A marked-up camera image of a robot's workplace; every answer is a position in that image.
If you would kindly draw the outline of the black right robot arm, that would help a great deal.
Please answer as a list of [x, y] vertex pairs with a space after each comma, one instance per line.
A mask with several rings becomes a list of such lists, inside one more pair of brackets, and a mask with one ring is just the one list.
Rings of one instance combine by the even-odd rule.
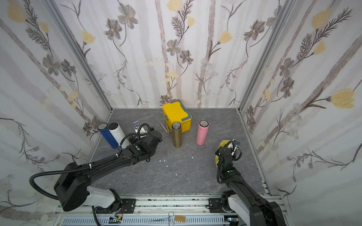
[[216, 180], [230, 189], [222, 195], [223, 210], [234, 211], [247, 226], [285, 226], [280, 206], [260, 196], [233, 166], [241, 156], [235, 139], [222, 141], [216, 151]]

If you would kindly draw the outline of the pink thermos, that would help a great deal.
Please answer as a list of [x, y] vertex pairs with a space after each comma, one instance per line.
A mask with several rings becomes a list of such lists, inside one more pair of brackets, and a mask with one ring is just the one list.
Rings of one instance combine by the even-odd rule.
[[197, 139], [196, 139], [196, 143], [199, 146], [203, 146], [206, 142], [209, 125], [210, 123], [207, 120], [200, 120], [199, 122]]

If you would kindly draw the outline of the gold thermos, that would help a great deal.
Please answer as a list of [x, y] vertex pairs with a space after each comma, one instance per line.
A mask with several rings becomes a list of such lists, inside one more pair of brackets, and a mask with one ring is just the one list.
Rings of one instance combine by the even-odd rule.
[[176, 148], [182, 146], [182, 125], [179, 122], [172, 124], [173, 145]]

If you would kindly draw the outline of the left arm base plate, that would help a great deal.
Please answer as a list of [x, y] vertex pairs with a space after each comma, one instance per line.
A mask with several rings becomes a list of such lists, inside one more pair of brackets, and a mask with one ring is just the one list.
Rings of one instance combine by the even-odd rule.
[[108, 208], [95, 207], [97, 214], [133, 214], [136, 199], [116, 199]]

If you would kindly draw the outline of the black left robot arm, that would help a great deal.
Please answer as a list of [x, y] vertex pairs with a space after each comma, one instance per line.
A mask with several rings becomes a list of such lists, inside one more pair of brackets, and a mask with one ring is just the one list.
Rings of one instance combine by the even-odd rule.
[[[146, 134], [135, 134], [137, 139], [125, 149], [119, 148], [114, 155], [88, 164], [78, 165], [73, 162], [64, 170], [54, 170], [34, 174], [30, 177], [30, 185], [42, 195], [58, 200], [63, 211], [73, 211], [82, 205], [100, 207], [110, 213], [122, 208], [122, 200], [115, 189], [98, 189], [92, 183], [100, 178], [124, 167], [139, 162], [149, 162], [156, 148], [162, 142], [162, 134], [150, 128]], [[59, 175], [52, 195], [35, 182], [38, 177]]]

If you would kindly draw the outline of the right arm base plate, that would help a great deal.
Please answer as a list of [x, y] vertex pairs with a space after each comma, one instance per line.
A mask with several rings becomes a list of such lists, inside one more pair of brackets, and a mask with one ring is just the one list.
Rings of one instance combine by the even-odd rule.
[[246, 213], [249, 210], [244, 202], [237, 196], [221, 196], [221, 198], [209, 198], [206, 206], [210, 213]]

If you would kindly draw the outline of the white thermos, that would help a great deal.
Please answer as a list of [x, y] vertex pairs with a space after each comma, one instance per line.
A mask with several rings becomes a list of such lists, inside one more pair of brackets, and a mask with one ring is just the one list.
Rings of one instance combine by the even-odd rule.
[[121, 144], [121, 141], [125, 137], [125, 133], [121, 129], [120, 125], [117, 122], [112, 122], [108, 125], [108, 130], [116, 140], [118, 144]]

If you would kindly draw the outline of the yellow grey cleaning cloth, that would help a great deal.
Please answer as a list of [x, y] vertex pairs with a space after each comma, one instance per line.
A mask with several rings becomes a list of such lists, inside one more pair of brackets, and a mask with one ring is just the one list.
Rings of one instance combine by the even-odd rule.
[[216, 166], [217, 166], [218, 163], [219, 163], [219, 156], [220, 156], [220, 154], [221, 154], [221, 151], [223, 150], [223, 148], [225, 147], [225, 145], [227, 145], [229, 142], [230, 142], [229, 140], [223, 140], [223, 141], [219, 144], [219, 146], [218, 146], [218, 148], [217, 148], [217, 150], [216, 150], [216, 158], [215, 158]]

